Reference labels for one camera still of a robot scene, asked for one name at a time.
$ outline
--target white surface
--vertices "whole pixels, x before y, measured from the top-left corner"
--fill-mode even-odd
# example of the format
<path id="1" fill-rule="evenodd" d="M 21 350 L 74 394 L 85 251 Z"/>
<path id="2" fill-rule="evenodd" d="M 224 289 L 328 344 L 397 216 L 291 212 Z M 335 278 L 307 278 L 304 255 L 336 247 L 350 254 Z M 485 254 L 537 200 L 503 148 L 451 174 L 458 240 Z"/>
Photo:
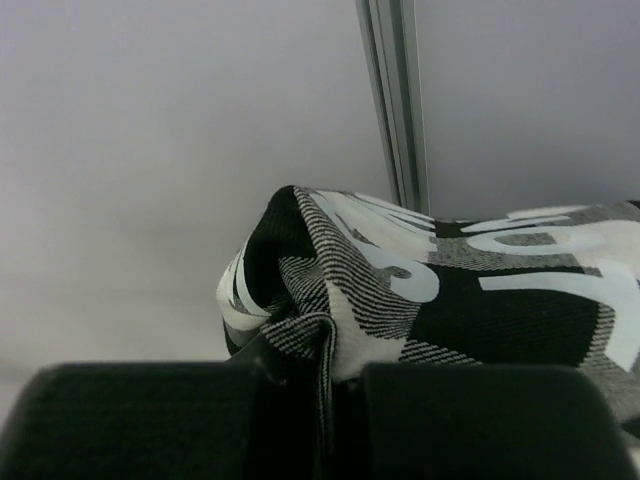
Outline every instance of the white surface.
<path id="1" fill-rule="evenodd" d="M 640 2 L 417 0 L 434 215 L 640 198 Z"/>
<path id="2" fill-rule="evenodd" d="M 2 1 L 0 417 L 41 365 L 225 358 L 289 183 L 389 197 L 352 2 Z"/>

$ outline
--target plaid fabric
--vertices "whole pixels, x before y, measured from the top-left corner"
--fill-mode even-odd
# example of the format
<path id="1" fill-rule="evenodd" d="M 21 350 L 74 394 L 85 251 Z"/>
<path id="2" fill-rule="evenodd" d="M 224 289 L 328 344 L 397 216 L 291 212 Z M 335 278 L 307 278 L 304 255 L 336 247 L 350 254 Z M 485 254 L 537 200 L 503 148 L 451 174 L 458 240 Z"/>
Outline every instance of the plaid fabric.
<path id="1" fill-rule="evenodd" d="M 355 193 L 286 187 L 225 271 L 232 353 L 256 335 L 331 384 L 371 361 L 566 365 L 637 435 L 640 203 L 442 221 Z"/>

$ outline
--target black and white checkered fabric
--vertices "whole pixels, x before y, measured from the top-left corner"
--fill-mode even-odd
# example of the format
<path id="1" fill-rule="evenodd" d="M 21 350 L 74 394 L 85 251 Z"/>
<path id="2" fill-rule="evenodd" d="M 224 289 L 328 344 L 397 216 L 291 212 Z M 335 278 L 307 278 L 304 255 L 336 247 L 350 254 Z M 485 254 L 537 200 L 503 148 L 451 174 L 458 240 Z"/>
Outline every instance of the black and white checkered fabric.
<path id="1" fill-rule="evenodd" d="M 371 361 L 571 366 L 637 435 L 638 279 L 640 203 L 442 221 L 286 187 L 217 297 L 232 353 L 260 335 L 319 368 L 325 436 L 331 384 Z"/>

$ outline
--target wall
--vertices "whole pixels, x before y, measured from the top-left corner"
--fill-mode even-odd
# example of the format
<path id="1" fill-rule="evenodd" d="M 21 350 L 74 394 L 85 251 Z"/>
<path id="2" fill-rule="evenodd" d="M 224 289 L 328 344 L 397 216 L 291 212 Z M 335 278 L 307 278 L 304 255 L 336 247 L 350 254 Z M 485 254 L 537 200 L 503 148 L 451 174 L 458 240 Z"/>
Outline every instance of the wall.
<path id="1" fill-rule="evenodd" d="M 640 2 L 416 2 L 432 211 L 640 198 Z"/>
<path id="2" fill-rule="evenodd" d="M 40 365 L 226 357 L 284 184 L 389 188 L 352 2 L 0 3 L 0 417 Z"/>

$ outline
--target metal frame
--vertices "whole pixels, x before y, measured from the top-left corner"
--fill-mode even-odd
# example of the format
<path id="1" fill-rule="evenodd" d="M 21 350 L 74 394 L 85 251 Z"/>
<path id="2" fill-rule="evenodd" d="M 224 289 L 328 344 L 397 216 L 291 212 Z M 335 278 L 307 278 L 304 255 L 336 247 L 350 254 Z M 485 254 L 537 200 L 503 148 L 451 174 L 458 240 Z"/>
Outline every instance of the metal frame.
<path id="1" fill-rule="evenodd" d="M 393 199 L 429 214 L 413 0 L 357 0 Z"/>

